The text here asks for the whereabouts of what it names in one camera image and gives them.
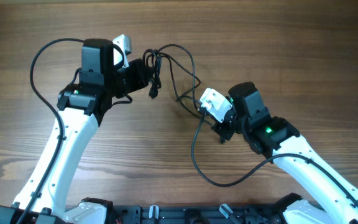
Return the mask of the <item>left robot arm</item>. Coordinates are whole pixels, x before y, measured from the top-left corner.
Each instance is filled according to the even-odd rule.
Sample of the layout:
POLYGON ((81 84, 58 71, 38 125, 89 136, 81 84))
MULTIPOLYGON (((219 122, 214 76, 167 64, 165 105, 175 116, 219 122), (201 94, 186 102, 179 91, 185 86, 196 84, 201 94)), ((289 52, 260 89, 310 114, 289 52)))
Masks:
POLYGON ((120 223, 111 201, 85 198, 66 209, 70 184, 82 154, 104 114, 118 104, 131 103, 129 93, 149 84, 151 69, 140 58, 128 61, 131 39, 82 42, 81 67, 59 93, 52 109, 55 124, 45 149, 11 206, 0 205, 0 223, 120 223))

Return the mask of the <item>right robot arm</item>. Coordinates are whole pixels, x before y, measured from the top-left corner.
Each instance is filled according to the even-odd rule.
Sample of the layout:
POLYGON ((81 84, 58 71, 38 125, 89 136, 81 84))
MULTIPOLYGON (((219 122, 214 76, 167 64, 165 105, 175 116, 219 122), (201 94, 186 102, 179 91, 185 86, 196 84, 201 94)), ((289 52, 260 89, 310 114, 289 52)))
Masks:
POLYGON ((299 195, 280 202, 285 223, 358 223, 358 189, 310 146, 286 119, 270 115, 252 82, 240 83, 223 96, 207 89, 202 107, 213 117, 222 141, 241 134, 250 148, 292 176, 319 204, 299 195))

